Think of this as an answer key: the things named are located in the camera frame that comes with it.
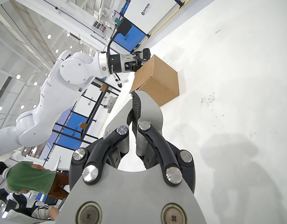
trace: small box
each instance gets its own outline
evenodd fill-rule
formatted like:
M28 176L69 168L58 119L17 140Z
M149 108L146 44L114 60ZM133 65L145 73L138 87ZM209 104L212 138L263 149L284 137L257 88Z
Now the small box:
M81 122L81 123L79 124L79 127L80 127L81 129L85 130L85 129L87 128L87 124L84 123L84 122Z
M107 88L107 85L106 84L102 84L101 88L100 88L100 91L101 92L105 92L106 91L106 88Z
M178 73L153 55L136 73L130 93L140 90L148 93L162 106L180 95Z

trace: green t-shirt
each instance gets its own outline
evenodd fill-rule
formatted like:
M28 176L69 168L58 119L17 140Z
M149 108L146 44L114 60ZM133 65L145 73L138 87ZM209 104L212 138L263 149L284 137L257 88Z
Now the green t-shirt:
M7 186L19 193L21 190L33 190L47 195L56 176L54 171L32 168L32 161L21 161L10 168L7 174Z

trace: white floor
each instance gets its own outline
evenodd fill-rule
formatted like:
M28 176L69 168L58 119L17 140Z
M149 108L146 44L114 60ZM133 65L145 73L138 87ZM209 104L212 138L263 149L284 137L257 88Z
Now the white floor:
M287 0L216 0L151 51L179 74L163 135L193 154L207 222L287 223ZM143 170L130 146L120 169Z

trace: brown shorts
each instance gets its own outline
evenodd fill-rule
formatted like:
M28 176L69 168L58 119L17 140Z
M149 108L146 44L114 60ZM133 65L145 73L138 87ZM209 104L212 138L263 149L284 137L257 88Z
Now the brown shorts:
M67 186L69 184L69 176L63 173L56 173L54 182L48 196L55 197L60 200L67 198L69 193L60 186Z

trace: logo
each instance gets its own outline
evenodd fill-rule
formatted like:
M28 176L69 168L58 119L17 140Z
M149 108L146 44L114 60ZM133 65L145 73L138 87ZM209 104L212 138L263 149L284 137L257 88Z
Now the logo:
M142 14L142 15L145 15L145 14L149 11L150 7L151 7L151 5L150 5L150 3L148 3L148 4L146 5L146 7L144 8L144 10L141 12L141 14Z

